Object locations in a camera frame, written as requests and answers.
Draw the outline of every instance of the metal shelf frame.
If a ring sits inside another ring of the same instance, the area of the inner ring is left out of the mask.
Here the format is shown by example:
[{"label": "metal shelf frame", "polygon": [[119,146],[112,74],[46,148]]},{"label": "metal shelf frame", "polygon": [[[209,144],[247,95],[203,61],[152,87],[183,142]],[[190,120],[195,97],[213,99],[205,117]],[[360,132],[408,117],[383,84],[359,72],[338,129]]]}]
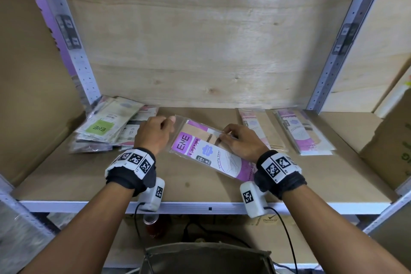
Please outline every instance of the metal shelf frame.
[{"label": "metal shelf frame", "polygon": [[[321,112],[328,95],[336,82],[344,61],[355,41],[374,0],[353,0],[347,15],[337,34],[332,50],[317,82],[315,90],[307,105],[307,110],[317,114]],[[87,108],[100,97],[100,91],[92,72],[83,43],[79,37],[74,19],[66,0],[36,0],[42,12],[44,21],[49,27],[60,51],[64,65],[76,83],[83,105]],[[10,192],[13,186],[0,176],[0,201],[16,211],[23,219],[33,225],[47,237],[54,237],[42,222],[32,212],[79,212],[87,202],[78,201],[18,201]],[[396,211],[411,200],[411,180],[397,190],[400,198],[393,204],[389,203],[329,203],[341,214],[380,214],[368,225],[365,233],[370,233],[387,220]],[[131,202],[126,213],[134,213],[137,202]],[[281,214],[289,214],[283,203],[271,203]],[[246,214],[243,203],[184,203],[163,202],[159,209],[161,214]],[[299,264],[300,268],[314,268],[318,264]],[[122,265],[106,265],[106,267],[121,267]]]}]

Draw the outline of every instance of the white sensor device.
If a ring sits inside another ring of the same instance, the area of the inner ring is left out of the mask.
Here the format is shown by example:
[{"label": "white sensor device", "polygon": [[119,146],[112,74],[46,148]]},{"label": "white sensor device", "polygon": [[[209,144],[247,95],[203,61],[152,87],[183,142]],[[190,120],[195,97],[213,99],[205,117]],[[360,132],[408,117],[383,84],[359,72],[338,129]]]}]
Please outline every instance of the white sensor device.
[{"label": "white sensor device", "polygon": [[156,212],[163,198],[164,185],[164,180],[157,177],[155,179],[155,186],[148,188],[140,194],[138,201],[145,204],[138,207],[138,209],[146,212]]},{"label": "white sensor device", "polygon": [[271,211],[264,209],[264,207],[268,206],[267,201],[264,198],[264,195],[267,194],[267,192],[261,192],[260,188],[253,181],[241,184],[240,191],[243,196],[245,209],[250,218],[271,213]]}]

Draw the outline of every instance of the blue flower graphic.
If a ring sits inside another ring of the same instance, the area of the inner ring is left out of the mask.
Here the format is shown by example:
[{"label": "blue flower graphic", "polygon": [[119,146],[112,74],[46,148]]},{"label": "blue flower graphic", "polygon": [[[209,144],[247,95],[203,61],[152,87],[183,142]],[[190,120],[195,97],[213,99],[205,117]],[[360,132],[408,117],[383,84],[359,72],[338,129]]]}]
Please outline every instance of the blue flower graphic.
[{"label": "blue flower graphic", "polygon": [[213,153],[213,148],[209,145],[203,147],[203,155],[210,156]]}]

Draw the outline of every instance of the hand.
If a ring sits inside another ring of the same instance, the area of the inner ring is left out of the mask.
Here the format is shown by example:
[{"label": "hand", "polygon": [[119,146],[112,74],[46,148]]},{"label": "hand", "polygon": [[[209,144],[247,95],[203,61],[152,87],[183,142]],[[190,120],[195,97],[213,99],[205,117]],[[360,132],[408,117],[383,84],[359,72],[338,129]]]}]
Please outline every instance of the hand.
[{"label": "hand", "polygon": [[157,156],[167,145],[170,133],[174,131],[175,116],[150,117],[141,123],[134,139],[134,147],[143,147]]},{"label": "hand", "polygon": [[[221,141],[226,143],[235,155],[247,161],[257,163],[260,156],[269,150],[257,134],[246,126],[229,124],[223,132],[220,135]],[[229,132],[238,139],[229,136]]]}]

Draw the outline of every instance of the forearm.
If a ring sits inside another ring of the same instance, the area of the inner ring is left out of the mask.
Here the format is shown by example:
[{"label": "forearm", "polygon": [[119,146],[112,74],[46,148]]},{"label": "forearm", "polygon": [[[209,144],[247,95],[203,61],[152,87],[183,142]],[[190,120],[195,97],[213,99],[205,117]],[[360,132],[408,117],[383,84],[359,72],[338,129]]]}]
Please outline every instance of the forearm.
[{"label": "forearm", "polygon": [[22,273],[100,273],[133,192],[108,183]]},{"label": "forearm", "polygon": [[306,185],[282,199],[326,273],[410,273]]}]

